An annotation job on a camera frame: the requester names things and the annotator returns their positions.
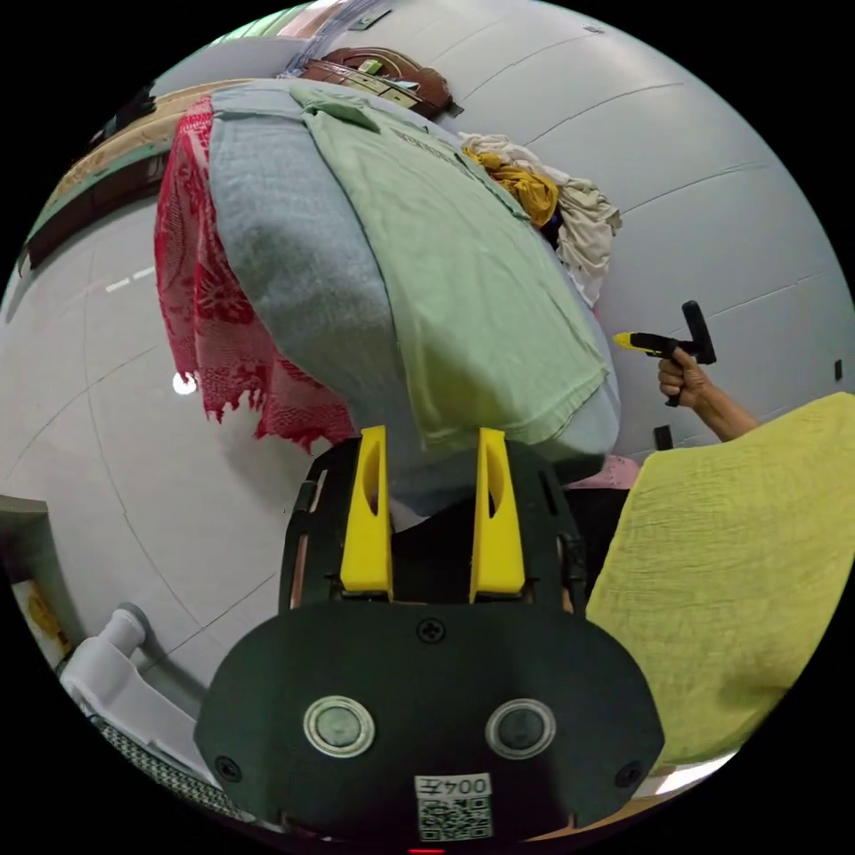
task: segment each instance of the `light green t-shirt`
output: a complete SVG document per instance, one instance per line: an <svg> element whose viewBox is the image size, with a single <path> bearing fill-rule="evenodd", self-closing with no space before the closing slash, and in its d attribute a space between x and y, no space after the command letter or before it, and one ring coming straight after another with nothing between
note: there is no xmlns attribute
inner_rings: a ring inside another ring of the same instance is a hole
<svg viewBox="0 0 855 855"><path fill-rule="evenodd" d="M290 92L377 258L425 447L471 448L481 427L561 433L608 368L525 211L425 129L358 96Z"/></svg>

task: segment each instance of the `yellow hot glue gun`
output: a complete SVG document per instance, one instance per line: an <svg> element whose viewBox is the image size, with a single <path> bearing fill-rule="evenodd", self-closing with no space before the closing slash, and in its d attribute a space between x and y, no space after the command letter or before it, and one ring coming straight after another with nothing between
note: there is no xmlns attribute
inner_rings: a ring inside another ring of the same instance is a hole
<svg viewBox="0 0 855 855"><path fill-rule="evenodd" d="M689 356L693 356L699 364L712 365L716 361L715 349L701 307L694 300L689 300L683 304L682 309L692 337L690 341L678 341L676 338L657 336L648 332L620 332L614 336L615 344L626 347L628 350L640 350L656 359L671 359L674 351L679 347ZM668 398L666 406L676 407L679 402L680 396L672 395Z"/></svg>

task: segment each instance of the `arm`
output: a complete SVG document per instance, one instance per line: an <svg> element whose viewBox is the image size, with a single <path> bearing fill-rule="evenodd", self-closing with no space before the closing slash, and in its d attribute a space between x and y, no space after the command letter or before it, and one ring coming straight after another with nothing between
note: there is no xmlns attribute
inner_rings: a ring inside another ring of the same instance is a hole
<svg viewBox="0 0 855 855"><path fill-rule="evenodd" d="M760 422L750 412L743 410L715 386L706 390L693 409L723 443L760 426Z"/></svg>

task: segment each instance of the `yellow-green cloth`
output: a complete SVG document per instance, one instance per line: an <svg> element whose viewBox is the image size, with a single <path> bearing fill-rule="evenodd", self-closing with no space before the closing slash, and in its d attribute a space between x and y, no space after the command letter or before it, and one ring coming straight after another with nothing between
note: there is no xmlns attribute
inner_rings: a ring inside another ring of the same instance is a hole
<svg viewBox="0 0 855 855"><path fill-rule="evenodd" d="M425 448L474 448L480 428L558 436L608 368L525 211L424 127L359 96L289 91L377 258Z"/></svg>
<svg viewBox="0 0 855 855"><path fill-rule="evenodd" d="M855 557L855 395L647 459L588 616L630 651L661 763L737 749L793 686Z"/></svg>

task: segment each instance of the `yellow cloth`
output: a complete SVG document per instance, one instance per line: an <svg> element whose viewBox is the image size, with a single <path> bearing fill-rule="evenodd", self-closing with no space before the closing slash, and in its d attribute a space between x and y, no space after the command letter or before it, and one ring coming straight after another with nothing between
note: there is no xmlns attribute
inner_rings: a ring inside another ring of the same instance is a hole
<svg viewBox="0 0 855 855"><path fill-rule="evenodd" d="M855 557L855 395L652 455L588 617L647 676L660 763L736 750L793 686Z"/></svg>
<svg viewBox="0 0 855 855"><path fill-rule="evenodd" d="M498 154L475 154L471 149L463 151L467 157L484 167L490 177L519 202L531 217L532 225L541 229L552 219L558 207L558 187L549 178L532 175L524 169L502 163Z"/></svg>

